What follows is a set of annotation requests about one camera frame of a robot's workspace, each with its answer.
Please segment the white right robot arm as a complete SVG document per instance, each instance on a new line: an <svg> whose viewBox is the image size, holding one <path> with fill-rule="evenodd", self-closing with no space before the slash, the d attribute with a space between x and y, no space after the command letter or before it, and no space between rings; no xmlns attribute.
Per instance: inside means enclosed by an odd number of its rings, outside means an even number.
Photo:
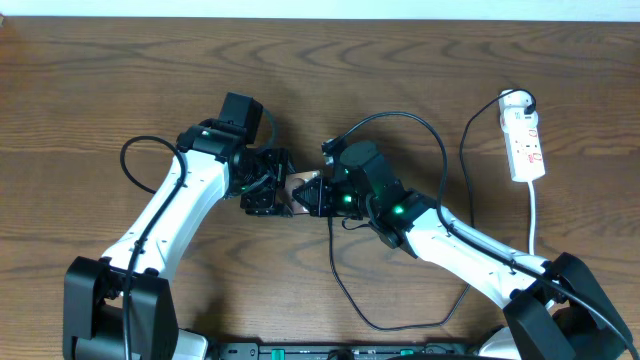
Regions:
<svg viewBox="0 0 640 360"><path fill-rule="evenodd" d="M513 249L457 219L439 199L405 189L370 141L325 145L330 177L295 188L316 217L365 219L390 248L436 264L503 312L506 326L474 349L492 359L617 359L639 356L633 337L593 273L563 253L550 261Z"/></svg>

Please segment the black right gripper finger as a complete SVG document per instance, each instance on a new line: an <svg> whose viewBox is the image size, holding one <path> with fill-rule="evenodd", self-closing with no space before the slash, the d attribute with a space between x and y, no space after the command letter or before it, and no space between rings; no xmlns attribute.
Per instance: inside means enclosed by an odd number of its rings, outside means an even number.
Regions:
<svg viewBox="0 0 640 360"><path fill-rule="evenodd" d="M295 196L318 196L323 185L323 177L317 176L294 190Z"/></svg>
<svg viewBox="0 0 640 360"><path fill-rule="evenodd" d="M293 211L295 215L321 216L321 198L318 196L295 196L293 197Z"/></svg>

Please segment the rose gold Galaxy smartphone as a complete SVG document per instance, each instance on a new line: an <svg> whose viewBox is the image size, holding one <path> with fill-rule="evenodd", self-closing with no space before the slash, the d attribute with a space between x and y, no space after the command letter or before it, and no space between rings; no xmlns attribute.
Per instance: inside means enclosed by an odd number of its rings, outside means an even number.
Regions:
<svg viewBox="0 0 640 360"><path fill-rule="evenodd" d="M282 190L282 201L291 209L293 215L310 215L307 199L308 185L322 175L321 170L312 170L288 174Z"/></svg>

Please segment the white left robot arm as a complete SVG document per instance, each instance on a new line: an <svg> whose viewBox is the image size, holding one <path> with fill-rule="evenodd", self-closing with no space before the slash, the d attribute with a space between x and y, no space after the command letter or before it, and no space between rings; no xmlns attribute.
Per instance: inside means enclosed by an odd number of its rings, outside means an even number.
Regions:
<svg viewBox="0 0 640 360"><path fill-rule="evenodd" d="M169 172L127 232L97 259L77 257L64 277L66 359L204 359L209 340L179 327L171 282L196 231L220 201L251 216L290 217L279 199L289 153L254 144L270 113L228 93L220 114L167 142Z"/></svg>

